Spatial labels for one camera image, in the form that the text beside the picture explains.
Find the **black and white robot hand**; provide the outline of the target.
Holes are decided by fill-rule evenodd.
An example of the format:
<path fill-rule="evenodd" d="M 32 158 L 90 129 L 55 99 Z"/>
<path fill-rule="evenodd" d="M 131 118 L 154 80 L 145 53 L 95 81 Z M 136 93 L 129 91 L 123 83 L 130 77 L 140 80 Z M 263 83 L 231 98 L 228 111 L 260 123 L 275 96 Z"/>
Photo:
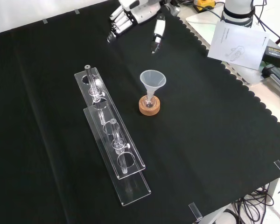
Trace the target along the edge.
<path fill-rule="evenodd" d="M 109 43 L 115 41 L 132 27 L 157 17 L 151 43 L 151 53 L 158 51 L 166 27 L 165 16 L 160 12 L 162 0 L 120 0 L 120 6 L 109 16 L 111 31 Z"/>

